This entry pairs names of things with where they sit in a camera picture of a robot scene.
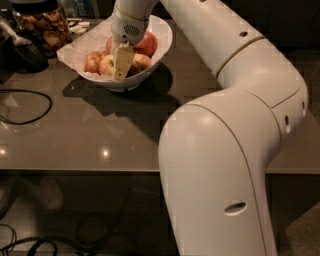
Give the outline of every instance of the countertop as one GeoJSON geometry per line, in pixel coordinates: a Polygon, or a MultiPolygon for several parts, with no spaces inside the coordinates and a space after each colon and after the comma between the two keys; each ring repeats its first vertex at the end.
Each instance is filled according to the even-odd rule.
{"type": "MultiPolygon", "coordinates": [[[[50,59],[43,72],[15,73],[0,85],[39,91],[53,101],[50,112],[36,122],[0,123],[0,169],[157,172],[158,141],[168,117],[180,105],[220,88],[183,33],[169,24],[174,32],[171,49],[157,71],[130,92],[98,87],[57,59],[50,59]]],[[[37,116],[48,104],[30,94],[0,97],[0,113],[17,120],[37,116]]],[[[320,173],[315,152],[320,139],[314,137],[319,131],[308,113],[267,172],[320,173]]]]}

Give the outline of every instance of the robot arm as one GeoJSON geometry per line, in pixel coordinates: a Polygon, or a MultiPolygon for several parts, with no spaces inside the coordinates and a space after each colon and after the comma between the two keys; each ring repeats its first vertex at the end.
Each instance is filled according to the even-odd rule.
{"type": "Polygon", "coordinates": [[[180,255],[276,256],[265,170],[304,119],[306,84],[219,0],[161,2],[224,89],[179,108],[160,137],[161,182],[180,255]]]}
{"type": "Polygon", "coordinates": [[[115,80],[125,79],[132,64],[132,47],[144,37],[153,7],[159,0],[117,0],[112,13],[111,31],[115,80]]]}

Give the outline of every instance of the black cable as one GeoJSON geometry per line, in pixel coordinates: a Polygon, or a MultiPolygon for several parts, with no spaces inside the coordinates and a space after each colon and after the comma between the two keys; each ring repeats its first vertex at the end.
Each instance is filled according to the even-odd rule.
{"type": "Polygon", "coordinates": [[[125,210],[125,206],[128,203],[129,200],[129,196],[130,196],[130,192],[131,192],[131,188],[128,190],[125,200],[124,200],[124,204],[122,205],[119,213],[117,214],[117,217],[115,218],[115,220],[113,221],[113,223],[111,224],[111,227],[109,229],[109,232],[107,232],[101,239],[99,239],[98,241],[96,241],[96,243],[92,246],[89,247],[83,247],[82,245],[78,244],[77,242],[67,239],[67,238],[63,238],[63,237],[59,237],[59,236],[49,236],[49,237],[28,237],[28,238],[24,238],[24,239],[20,239],[17,240],[17,235],[15,230],[10,227],[9,225],[6,224],[0,224],[2,226],[6,226],[7,228],[9,228],[12,232],[12,238],[11,238],[11,243],[3,248],[0,248],[0,251],[2,252],[2,255],[9,255],[8,254],[8,250],[12,250],[16,245],[19,244],[23,244],[23,243],[28,243],[28,242],[33,242],[35,241],[36,243],[30,248],[27,256],[34,256],[36,254],[37,249],[43,244],[43,243],[49,243],[53,246],[53,255],[56,256],[58,253],[58,248],[56,246],[56,244],[54,242],[62,242],[70,247],[72,247],[73,249],[76,250],[76,254],[79,256],[83,256],[82,253],[88,253],[88,256],[93,256],[96,255],[97,252],[103,248],[103,246],[106,245],[106,243],[108,243],[110,241],[110,239],[117,237],[117,236],[123,236],[123,237],[127,237],[129,238],[136,250],[136,241],[135,239],[130,236],[127,233],[124,232],[114,232],[114,228],[116,227],[117,224],[119,224],[119,222],[121,221],[121,218],[123,217],[124,214],[124,210],[125,210]]]}
{"type": "Polygon", "coordinates": [[[17,232],[11,226],[9,226],[7,224],[0,224],[0,227],[6,227],[6,228],[10,229],[10,231],[11,231],[10,244],[13,244],[14,242],[17,241],[17,232]]]}
{"type": "Polygon", "coordinates": [[[45,240],[38,240],[28,251],[27,256],[34,256],[37,252],[37,249],[43,244],[43,243],[49,243],[53,247],[53,256],[57,256],[58,254],[58,247],[55,243],[51,241],[45,241],[45,240]]]}
{"type": "Polygon", "coordinates": [[[41,114],[40,116],[33,118],[31,120],[27,120],[27,121],[23,121],[23,122],[15,122],[12,121],[8,118],[5,118],[4,116],[0,115],[0,121],[7,123],[7,124],[13,124],[13,125],[24,125],[24,124],[29,124],[32,122],[35,122],[37,120],[39,120],[40,118],[44,117],[51,109],[52,107],[52,99],[50,98],[49,95],[42,93],[42,92],[37,92],[37,91],[31,91],[31,90],[22,90],[22,89],[5,89],[5,90],[0,90],[0,93],[17,93],[17,92],[24,92],[24,93],[31,93],[31,94],[37,94],[40,95],[44,98],[46,98],[49,101],[49,106],[48,108],[45,110],[45,112],[43,114],[41,114]]]}

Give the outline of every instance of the bowl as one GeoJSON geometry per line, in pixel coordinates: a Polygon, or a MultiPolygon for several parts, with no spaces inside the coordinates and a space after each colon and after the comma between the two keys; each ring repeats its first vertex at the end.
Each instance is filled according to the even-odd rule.
{"type": "Polygon", "coordinates": [[[119,92],[132,90],[157,69],[163,56],[171,47],[172,30],[166,21],[151,15],[147,31],[155,35],[158,43],[158,47],[151,58],[151,67],[123,81],[115,81],[110,76],[100,76],[96,73],[84,71],[86,56],[92,51],[102,51],[105,49],[107,40],[112,36],[111,24],[112,17],[109,17],[72,43],[64,46],[57,51],[58,59],[76,70],[83,78],[99,86],[119,92]]]}

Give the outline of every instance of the robot end effector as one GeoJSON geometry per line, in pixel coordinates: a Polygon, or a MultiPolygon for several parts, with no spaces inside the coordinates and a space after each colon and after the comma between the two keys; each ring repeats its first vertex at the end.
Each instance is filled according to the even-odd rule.
{"type": "Polygon", "coordinates": [[[124,80],[133,62],[133,46],[144,37],[153,7],[159,0],[117,0],[111,31],[114,55],[113,78],[124,80]]]}

